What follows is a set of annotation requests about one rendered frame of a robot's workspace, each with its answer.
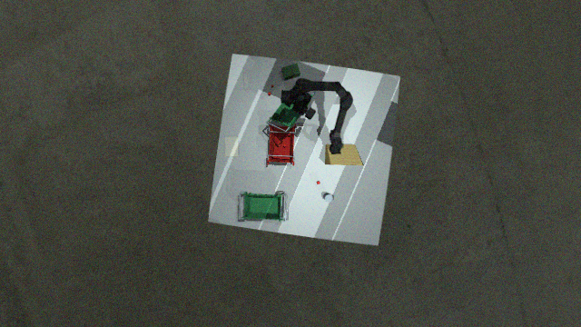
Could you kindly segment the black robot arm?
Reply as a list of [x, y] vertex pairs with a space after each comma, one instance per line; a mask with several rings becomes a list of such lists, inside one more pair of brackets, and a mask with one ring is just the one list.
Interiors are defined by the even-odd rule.
[[306, 106], [311, 101], [310, 91], [335, 91], [340, 97], [340, 109], [338, 112], [337, 122], [335, 128], [330, 130], [330, 151], [331, 154], [341, 154], [341, 147], [343, 146], [341, 140], [341, 127], [346, 116], [346, 112], [350, 109], [353, 103], [353, 97], [350, 92], [347, 92], [340, 82], [315, 82], [307, 79], [297, 79], [292, 91], [281, 90], [281, 103], [292, 104], [295, 99], [296, 105]]

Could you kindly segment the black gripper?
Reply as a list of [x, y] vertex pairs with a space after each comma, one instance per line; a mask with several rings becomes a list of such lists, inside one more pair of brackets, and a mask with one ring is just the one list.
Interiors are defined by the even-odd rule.
[[[306, 104], [306, 102], [307, 101], [305, 101], [305, 104]], [[315, 115], [315, 113], [316, 113], [316, 110], [313, 109], [312, 107], [310, 107], [310, 109], [308, 110], [308, 106], [306, 106], [305, 104], [304, 105], [296, 105], [295, 104], [295, 101], [292, 102], [292, 104], [293, 104], [293, 108], [292, 109], [294, 111], [296, 111], [296, 112], [300, 111], [299, 114], [301, 114], [301, 115], [304, 115], [305, 114], [305, 116], [308, 119], [311, 119], [312, 116]]]

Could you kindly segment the red plastic tray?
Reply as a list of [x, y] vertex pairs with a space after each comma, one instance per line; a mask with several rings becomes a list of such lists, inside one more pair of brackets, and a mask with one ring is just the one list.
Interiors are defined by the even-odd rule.
[[[276, 125], [276, 126], [278, 126], [278, 125]], [[288, 126], [278, 126], [281, 128], [281, 129], [279, 129], [279, 128], [276, 128], [270, 124], [269, 124], [269, 127], [271, 128], [270, 131], [275, 131], [275, 132], [284, 132], [281, 129], [286, 131], [288, 128]], [[292, 126], [292, 128], [290, 128], [290, 130], [287, 132], [295, 132], [294, 128], [296, 128], [296, 124], [294, 124], [294, 126]], [[281, 139], [279, 139], [279, 136], [281, 136]], [[279, 147], [278, 144], [280, 144], [281, 146]], [[286, 147], [283, 146], [285, 144], [286, 144]], [[270, 133], [270, 150], [269, 150], [270, 155], [293, 156], [293, 147], [294, 147], [294, 134]], [[293, 163], [292, 165], [294, 165], [293, 157], [269, 156], [269, 160], [267, 160], [267, 164], [269, 164], [269, 162]]]

